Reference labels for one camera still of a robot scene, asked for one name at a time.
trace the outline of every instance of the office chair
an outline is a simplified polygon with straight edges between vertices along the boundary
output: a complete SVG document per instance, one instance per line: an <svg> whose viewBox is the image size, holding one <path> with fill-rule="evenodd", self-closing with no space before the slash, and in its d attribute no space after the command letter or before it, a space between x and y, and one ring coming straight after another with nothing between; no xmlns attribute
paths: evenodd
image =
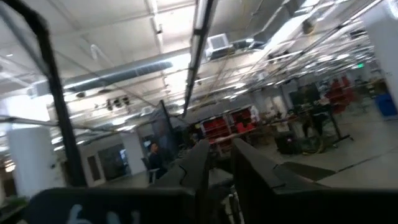
<svg viewBox="0 0 398 224"><path fill-rule="evenodd" d="M148 158L141 158L142 162L144 163L145 168L147 169L147 173L149 176L149 183L153 184L156 180L156 172L158 169L151 169Z"/></svg>

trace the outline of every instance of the blue bin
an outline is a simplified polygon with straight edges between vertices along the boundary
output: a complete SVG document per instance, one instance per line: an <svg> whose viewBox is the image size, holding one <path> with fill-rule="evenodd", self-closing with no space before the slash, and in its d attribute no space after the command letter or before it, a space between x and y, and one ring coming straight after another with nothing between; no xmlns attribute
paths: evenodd
<svg viewBox="0 0 398 224"><path fill-rule="evenodd" d="M392 100L390 94L386 93L375 97L377 107L379 108L381 114L384 117L394 116L398 114L397 108Z"/></svg>

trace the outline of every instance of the floor mat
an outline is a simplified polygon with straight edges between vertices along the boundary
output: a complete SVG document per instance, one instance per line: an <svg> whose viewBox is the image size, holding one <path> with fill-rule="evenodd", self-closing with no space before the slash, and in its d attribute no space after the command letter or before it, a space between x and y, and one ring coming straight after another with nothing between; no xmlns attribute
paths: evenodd
<svg viewBox="0 0 398 224"><path fill-rule="evenodd" d="M292 172L301 175L302 177L311 179L313 181L318 181L329 177L336 172L333 170L322 169L319 167L308 166L304 164L299 164L296 162L285 162L281 166L291 170Z"/></svg>

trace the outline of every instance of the floor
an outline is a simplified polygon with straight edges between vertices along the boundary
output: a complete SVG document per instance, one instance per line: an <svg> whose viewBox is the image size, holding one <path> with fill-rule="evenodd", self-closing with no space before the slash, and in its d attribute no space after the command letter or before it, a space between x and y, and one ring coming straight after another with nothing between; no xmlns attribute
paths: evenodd
<svg viewBox="0 0 398 224"><path fill-rule="evenodd" d="M398 188L398 119L384 121L370 101L366 111L352 105L343 114L335 116L342 134L350 134L354 141L339 142L323 154L311 156L284 156L276 151L276 145L259 147L268 158L282 164L297 162L336 171L336 174L318 182L330 187ZM211 182L226 178L226 174L212 174ZM123 177L108 182L103 187L147 187L145 173Z"/></svg>

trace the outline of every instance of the man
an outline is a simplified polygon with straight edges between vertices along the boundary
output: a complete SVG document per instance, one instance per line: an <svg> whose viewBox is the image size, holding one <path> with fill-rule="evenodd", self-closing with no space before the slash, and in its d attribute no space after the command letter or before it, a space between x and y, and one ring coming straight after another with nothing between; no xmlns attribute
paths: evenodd
<svg viewBox="0 0 398 224"><path fill-rule="evenodd" d="M167 169L163 166L163 160L159 155L159 147L156 143L152 143L150 146L149 165L151 169L159 169L156 171L156 179L161 178L167 172Z"/></svg>

